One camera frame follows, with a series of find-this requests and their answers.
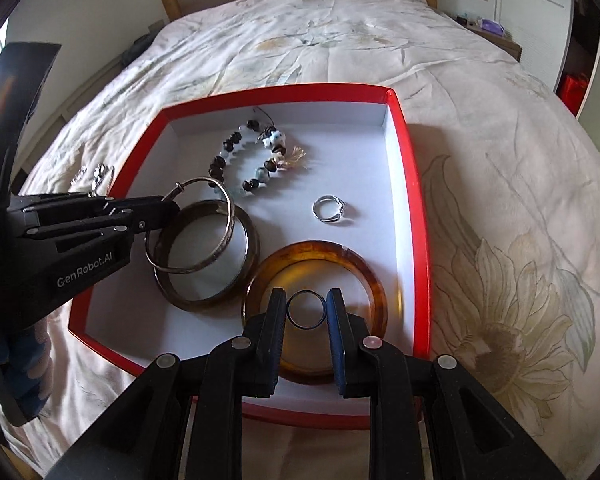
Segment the silver jewelry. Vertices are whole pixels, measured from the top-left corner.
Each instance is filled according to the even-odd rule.
[[[87,173],[87,170],[88,168],[86,166],[80,167],[80,169],[77,171],[77,173],[71,180],[72,187],[78,184],[78,182],[80,182],[82,177],[84,177],[84,174]],[[113,184],[113,177],[115,171],[116,169],[113,166],[105,166],[103,163],[98,164],[93,170],[93,181],[91,181],[91,191],[89,192],[89,195],[99,196],[98,190],[100,189],[100,186],[102,186],[102,183],[105,181],[107,175],[109,175],[108,184],[104,189],[103,196],[108,195],[109,190],[111,188],[111,184]]]
[[[176,187],[174,187],[162,199],[162,201],[164,202],[166,200],[173,200],[180,193],[182,193],[189,184],[193,184],[194,182],[209,182],[211,184],[214,184],[215,186],[217,186],[220,189],[220,191],[224,195],[224,198],[226,199],[226,205],[227,205],[226,227],[224,228],[224,234],[222,235],[222,238],[220,238],[218,245],[216,245],[216,248],[212,251],[212,253],[209,256],[207,256],[204,260],[201,260],[198,263],[193,264],[192,266],[189,266],[189,267],[163,267],[163,266],[159,265],[158,263],[156,263],[156,261],[154,260],[154,258],[151,255],[151,251],[149,250],[149,237],[150,237],[151,231],[147,231],[144,234],[144,252],[146,253],[146,258],[149,260],[149,263],[152,264],[152,266],[154,266],[155,269],[161,270],[162,272],[167,272],[168,274],[192,274],[193,272],[197,272],[199,270],[204,269],[205,267],[208,267],[209,265],[211,265],[214,261],[216,261],[220,257],[220,254],[222,254],[224,252],[227,245],[229,244],[229,241],[231,241],[231,237],[234,235],[234,225],[235,225],[234,199],[231,197],[231,195],[227,191],[226,187],[219,180],[216,180],[209,176],[200,176],[197,178],[192,178],[190,180],[187,180],[186,182],[183,182],[182,184],[177,182]]]
[[[320,209],[320,205],[324,204],[325,202],[335,202],[336,204],[338,204],[338,212],[335,215],[332,215],[332,216],[329,216],[326,218],[323,216],[320,216],[320,213],[318,210]],[[342,217],[344,216],[344,210],[346,208],[347,208],[347,204],[344,203],[337,196],[325,195],[325,196],[321,196],[318,200],[316,200],[314,202],[314,206],[312,207],[312,210],[314,212],[314,216],[320,222],[323,222],[325,224],[333,224],[333,223],[339,222],[342,219]]]

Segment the jewelry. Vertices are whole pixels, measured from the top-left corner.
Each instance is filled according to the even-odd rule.
[[[365,287],[369,299],[370,334],[384,337],[387,322],[387,301],[382,283],[366,262],[354,251],[333,242],[309,240],[277,250],[258,266],[242,302],[242,324],[260,313],[262,298],[269,283],[287,267],[298,262],[321,260],[339,264],[351,272]],[[280,375],[297,383],[327,383],[333,377],[331,369],[307,369],[280,359]]]
[[[259,133],[255,142],[262,142],[264,147],[271,151],[271,156],[264,161],[262,166],[256,168],[254,178],[242,182],[242,185],[238,190],[238,193],[240,194],[253,192],[254,189],[260,187],[260,184],[266,184],[270,180],[271,173],[275,173],[277,170],[288,170],[289,168],[295,167],[298,165],[300,159],[306,154],[302,148],[296,146],[291,155],[285,158],[285,134],[276,128],[273,120],[264,110],[260,107],[255,107],[254,111],[256,110],[260,110],[271,120],[271,126],[266,126],[261,132],[260,123],[257,120],[249,120],[246,124],[241,124],[238,129],[222,143],[222,150],[216,155],[209,166],[209,176],[220,182],[224,182],[224,169],[229,160],[230,153],[234,153],[236,144],[239,144],[250,130]]]
[[[74,177],[71,179],[71,186],[75,186],[80,182],[84,174],[87,173],[88,168],[86,166],[81,166]],[[90,196],[98,196],[98,188],[104,182],[104,179],[109,174],[109,183],[107,184],[107,188],[105,189],[104,196],[109,194],[109,189],[111,188],[111,184],[113,184],[113,176],[115,174],[116,169],[113,166],[105,166],[100,163],[93,170],[93,180],[91,181],[91,191],[89,192]]]
[[[220,257],[220,254],[222,254],[224,252],[227,245],[229,244],[229,241],[231,241],[231,237],[234,235],[234,225],[235,225],[234,199],[231,197],[231,195],[227,191],[226,187],[219,180],[216,180],[209,176],[199,176],[196,178],[191,178],[191,179],[187,180],[186,182],[183,182],[182,184],[177,182],[176,186],[167,195],[165,195],[163,197],[162,201],[164,202],[166,200],[173,200],[180,193],[182,193],[184,191],[184,189],[187,186],[189,186],[190,184],[193,184],[194,182],[202,182],[202,181],[215,184],[216,186],[218,186],[218,188],[220,189],[222,194],[224,194],[224,198],[226,199],[226,204],[227,204],[226,227],[224,228],[224,234],[222,235],[222,238],[220,238],[218,245],[216,245],[216,248],[212,251],[212,253],[209,256],[207,256],[206,258],[204,258],[203,260],[199,261],[198,263],[193,264],[192,266],[189,266],[189,267],[168,267],[168,266],[162,266],[162,265],[158,264],[154,260],[154,258],[151,256],[151,251],[149,250],[149,238],[151,235],[151,231],[147,231],[144,234],[144,252],[146,254],[146,259],[149,260],[149,263],[152,264],[152,266],[154,266],[155,269],[160,270],[161,272],[168,272],[169,274],[191,274],[192,272],[197,272],[198,270],[202,270],[205,267],[208,267],[209,265],[211,265],[214,261],[216,261]]]
[[[296,323],[294,321],[294,319],[291,317],[291,312],[289,311],[289,308],[291,306],[291,302],[296,298],[296,296],[300,296],[300,294],[313,294],[322,303],[322,317],[320,318],[320,321],[318,321],[318,323],[316,323],[315,325],[312,325],[312,326],[302,326],[302,325]],[[318,294],[317,292],[314,292],[312,290],[309,290],[308,288],[306,288],[304,290],[298,290],[286,302],[286,318],[291,322],[291,324],[293,326],[295,326],[296,328],[299,328],[300,330],[313,330],[314,328],[318,328],[322,323],[324,323],[324,320],[327,319],[327,302],[325,301],[325,299],[320,294]]]
[[[154,257],[161,265],[166,264],[173,243],[178,235],[192,222],[211,215],[227,215],[227,206],[220,200],[203,200],[181,209],[173,222],[165,227],[158,236],[154,248]],[[242,224],[245,236],[244,261],[238,274],[220,292],[202,300],[187,300],[176,292],[171,283],[171,276],[166,272],[154,269],[155,279],[163,296],[173,305],[192,312],[198,308],[222,303],[242,292],[260,257],[260,239],[256,227],[244,209],[236,206],[235,217]]]
[[[329,216],[327,218],[320,216],[320,204],[324,204],[326,202],[335,202],[338,204],[338,212],[335,215]],[[325,195],[321,196],[318,200],[314,202],[314,206],[312,207],[312,211],[314,212],[314,216],[325,224],[333,224],[339,222],[344,216],[344,210],[347,208],[347,204],[344,203],[337,196],[333,195]]]

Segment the silver ring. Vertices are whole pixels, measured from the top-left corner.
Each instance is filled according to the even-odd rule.
[[[216,184],[216,186],[218,186],[220,188],[220,191],[222,191],[222,194],[224,195],[224,198],[226,199],[226,204],[227,204],[226,227],[224,228],[224,234],[222,235],[222,238],[220,238],[220,241],[218,242],[218,245],[216,245],[216,248],[204,260],[201,260],[198,263],[193,264],[192,266],[189,266],[189,267],[163,267],[163,266],[158,265],[154,261],[152,255],[151,255],[151,251],[149,250],[150,231],[147,231],[144,234],[144,252],[146,253],[146,259],[149,260],[149,263],[152,264],[152,266],[154,266],[154,268],[156,270],[161,270],[162,272],[166,272],[168,274],[191,274],[193,272],[198,272],[199,270],[202,270],[205,267],[208,267],[209,265],[211,265],[214,261],[216,261],[220,257],[220,254],[222,254],[224,252],[227,245],[229,245],[229,242],[231,241],[231,237],[234,235],[234,226],[235,226],[234,199],[231,198],[231,195],[227,191],[227,188],[219,180],[211,178],[210,176],[199,176],[197,178],[192,178],[190,180],[187,180],[186,182],[183,182],[182,184],[179,182],[176,182],[176,187],[174,187],[167,195],[165,195],[165,197],[162,199],[162,201],[164,202],[165,200],[173,200],[180,193],[182,193],[189,184],[193,184],[194,182],[212,182],[213,184]]]
[[[335,215],[329,216],[327,218],[320,216],[320,213],[318,213],[318,208],[319,208],[320,204],[323,204],[325,202],[335,202],[336,204],[338,204],[338,212]],[[316,200],[314,202],[314,206],[312,207],[312,210],[314,212],[314,216],[320,222],[323,222],[325,224],[333,224],[333,223],[339,222],[340,219],[344,216],[344,210],[346,209],[346,207],[347,207],[347,204],[345,204],[337,196],[325,195],[325,196],[321,196],[318,200]]]

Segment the bedspread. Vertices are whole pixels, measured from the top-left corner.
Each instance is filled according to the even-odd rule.
[[[558,98],[424,0],[241,0],[168,25],[81,110],[23,193],[64,192],[86,165],[119,169],[158,111],[303,82],[397,92],[426,198],[432,354],[449,352],[568,478],[600,461],[600,156]],[[84,190],[85,177],[71,190]],[[50,316],[55,386],[5,426],[46,472],[131,381]],[[367,432],[246,420],[245,478],[366,478]]]

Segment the blue fabric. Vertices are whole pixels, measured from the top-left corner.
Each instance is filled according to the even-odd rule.
[[[15,335],[0,332],[4,383],[28,418],[42,410],[51,393],[50,350],[46,319]]]

